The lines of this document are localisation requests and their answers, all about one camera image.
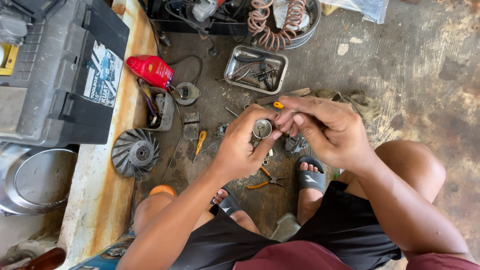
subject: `red bottle cap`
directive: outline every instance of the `red bottle cap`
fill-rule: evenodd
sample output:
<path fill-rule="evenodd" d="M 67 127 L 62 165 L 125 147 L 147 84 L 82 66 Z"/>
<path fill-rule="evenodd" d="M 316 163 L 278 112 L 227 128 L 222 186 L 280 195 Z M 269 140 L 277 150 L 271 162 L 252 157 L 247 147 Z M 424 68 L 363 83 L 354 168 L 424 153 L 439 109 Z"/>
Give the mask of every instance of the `red bottle cap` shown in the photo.
<path fill-rule="evenodd" d="M 131 69 L 136 69 L 140 66 L 140 60 L 135 56 L 130 56 L 129 58 L 127 58 L 127 65 Z"/>

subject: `maroon shirt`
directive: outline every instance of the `maroon shirt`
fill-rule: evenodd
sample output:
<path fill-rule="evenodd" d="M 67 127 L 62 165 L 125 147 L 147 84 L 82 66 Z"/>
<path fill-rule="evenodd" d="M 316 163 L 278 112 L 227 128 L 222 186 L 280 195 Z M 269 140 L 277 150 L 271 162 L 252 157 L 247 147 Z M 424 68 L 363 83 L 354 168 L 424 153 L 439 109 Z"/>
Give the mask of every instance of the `maroon shirt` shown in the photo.
<path fill-rule="evenodd" d="M 292 241 L 270 245 L 247 261 L 239 261 L 233 270 L 321 269 L 352 270 L 333 253 L 319 244 Z M 473 262 L 443 254 L 428 253 L 414 257 L 407 270 L 480 270 Z"/>

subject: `gray toolbox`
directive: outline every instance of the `gray toolbox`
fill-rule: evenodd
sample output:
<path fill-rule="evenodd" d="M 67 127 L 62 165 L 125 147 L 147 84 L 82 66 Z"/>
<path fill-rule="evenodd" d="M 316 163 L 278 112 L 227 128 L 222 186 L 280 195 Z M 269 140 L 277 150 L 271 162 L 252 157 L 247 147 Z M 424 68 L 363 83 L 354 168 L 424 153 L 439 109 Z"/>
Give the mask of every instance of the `gray toolbox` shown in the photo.
<path fill-rule="evenodd" d="M 0 76 L 0 141 L 105 144 L 129 31 L 103 0 L 32 18 L 13 73 Z"/>

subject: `spring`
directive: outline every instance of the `spring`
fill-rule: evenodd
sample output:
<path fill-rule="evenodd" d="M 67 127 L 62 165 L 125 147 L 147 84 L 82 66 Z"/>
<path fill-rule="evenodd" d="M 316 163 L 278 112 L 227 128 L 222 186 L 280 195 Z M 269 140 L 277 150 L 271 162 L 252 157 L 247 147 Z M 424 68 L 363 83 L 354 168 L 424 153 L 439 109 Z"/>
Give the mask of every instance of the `spring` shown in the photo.
<path fill-rule="evenodd" d="M 291 44 L 292 38 L 297 37 L 296 32 L 300 29 L 301 18 L 307 0 L 290 0 L 283 28 L 278 34 L 273 33 L 268 26 L 265 26 L 267 18 L 270 15 L 269 7 L 273 4 L 273 1 L 274 0 L 270 0 L 268 3 L 265 3 L 262 0 L 252 0 L 252 7 L 254 10 L 248 13 L 249 18 L 247 24 L 248 31 L 252 33 L 252 37 L 263 30 L 266 30 L 266 32 L 258 39 L 258 45 L 264 46 L 265 50 L 277 52 L 279 49 L 284 50 L 286 45 Z M 263 9 L 266 9 L 265 15 L 261 12 Z"/>

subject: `person's left hand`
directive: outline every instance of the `person's left hand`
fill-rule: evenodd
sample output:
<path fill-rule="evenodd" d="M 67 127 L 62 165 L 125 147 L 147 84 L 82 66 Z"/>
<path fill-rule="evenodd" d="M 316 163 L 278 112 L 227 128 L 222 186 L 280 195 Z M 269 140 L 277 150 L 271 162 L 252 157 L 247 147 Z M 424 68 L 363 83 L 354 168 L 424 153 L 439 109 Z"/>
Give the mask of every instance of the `person's left hand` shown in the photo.
<path fill-rule="evenodd" d="M 210 166 L 222 176 L 222 184 L 229 181 L 248 177 L 262 165 L 265 156 L 272 148 L 282 132 L 275 129 L 269 137 L 262 139 L 257 147 L 250 143 L 253 125 L 259 119 L 274 120 L 278 115 L 273 110 L 263 108 L 258 104 L 250 105 L 237 119 L 228 125 L 220 148 Z"/>

